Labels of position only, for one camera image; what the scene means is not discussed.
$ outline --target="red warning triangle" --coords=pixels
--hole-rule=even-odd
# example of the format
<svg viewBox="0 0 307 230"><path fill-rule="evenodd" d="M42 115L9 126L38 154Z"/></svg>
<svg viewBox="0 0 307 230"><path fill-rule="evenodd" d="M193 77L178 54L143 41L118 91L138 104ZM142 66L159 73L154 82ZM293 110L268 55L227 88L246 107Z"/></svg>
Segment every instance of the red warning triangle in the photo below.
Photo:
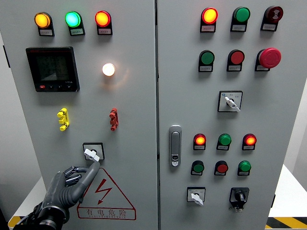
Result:
<svg viewBox="0 0 307 230"><path fill-rule="evenodd" d="M136 220L136 210L113 178L100 168L77 206L80 219Z"/></svg>

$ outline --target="lightning bolt symbol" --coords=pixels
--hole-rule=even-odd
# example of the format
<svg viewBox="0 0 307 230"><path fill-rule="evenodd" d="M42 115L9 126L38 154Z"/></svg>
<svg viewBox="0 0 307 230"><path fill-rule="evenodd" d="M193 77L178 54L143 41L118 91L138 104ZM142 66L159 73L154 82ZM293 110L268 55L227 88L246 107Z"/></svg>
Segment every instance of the lightning bolt symbol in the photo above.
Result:
<svg viewBox="0 0 307 230"><path fill-rule="evenodd" d="M103 189L103 190L100 190L101 187L105 184L106 182L106 179L103 179L100 183L100 185L98 186L98 188L96 189L95 193L100 193L100 192L103 192L103 191L107 191L106 194L104 195L104 197L101 199L101 200L98 200L98 204L101 204L103 201L103 199L106 197L106 195L111 191L112 188L106 188L106 189Z"/></svg>

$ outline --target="white light bulb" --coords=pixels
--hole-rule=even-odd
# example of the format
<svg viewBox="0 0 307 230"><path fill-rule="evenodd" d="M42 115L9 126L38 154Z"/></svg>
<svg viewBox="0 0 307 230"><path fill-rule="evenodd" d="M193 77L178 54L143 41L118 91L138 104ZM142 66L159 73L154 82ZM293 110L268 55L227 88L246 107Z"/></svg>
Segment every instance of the white light bulb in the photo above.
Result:
<svg viewBox="0 0 307 230"><path fill-rule="evenodd" d="M106 76L112 76L115 72L115 67L112 63L106 63L103 67L102 67L102 72L106 75Z"/></svg>

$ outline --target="green indicator light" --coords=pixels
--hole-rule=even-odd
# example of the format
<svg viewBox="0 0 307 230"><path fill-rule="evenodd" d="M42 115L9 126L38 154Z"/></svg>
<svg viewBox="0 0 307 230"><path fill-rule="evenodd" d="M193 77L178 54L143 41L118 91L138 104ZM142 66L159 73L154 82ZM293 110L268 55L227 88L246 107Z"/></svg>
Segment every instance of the green indicator light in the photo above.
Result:
<svg viewBox="0 0 307 230"><path fill-rule="evenodd" d="M214 55L211 52L205 52L201 56L201 61L205 65L209 65L214 61Z"/></svg>
<svg viewBox="0 0 307 230"><path fill-rule="evenodd" d="M251 165L248 161L242 161L239 164L239 169L243 172L248 172L251 169Z"/></svg>
<svg viewBox="0 0 307 230"><path fill-rule="evenodd" d="M68 26L70 26L70 27L77 27L81 23L80 14L78 14L75 11L68 12L65 15L65 21L66 21Z"/></svg>
<svg viewBox="0 0 307 230"><path fill-rule="evenodd" d="M250 17L250 11L248 8L242 7L236 10L235 19L240 22L246 22Z"/></svg>
<svg viewBox="0 0 307 230"><path fill-rule="evenodd" d="M194 171L197 172L197 173L201 173L205 168L203 165L201 164L197 164L193 167Z"/></svg>
<svg viewBox="0 0 307 230"><path fill-rule="evenodd" d="M219 137L219 142L221 143L221 145L227 146L231 143L231 137L229 136L229 134L222 134Z"/></svg>

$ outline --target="meter display screen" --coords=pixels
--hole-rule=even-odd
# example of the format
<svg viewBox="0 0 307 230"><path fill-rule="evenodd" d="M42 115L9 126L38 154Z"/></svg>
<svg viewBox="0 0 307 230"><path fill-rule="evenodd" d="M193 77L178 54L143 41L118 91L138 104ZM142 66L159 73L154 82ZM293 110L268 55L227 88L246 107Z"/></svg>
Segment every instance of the meter display screen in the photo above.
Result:
<svg viewBox="0 0 307 230"><path fill-rule="evenodd" d="M79 91L72 47L31 47L26 53L37 92Z"/></svg>

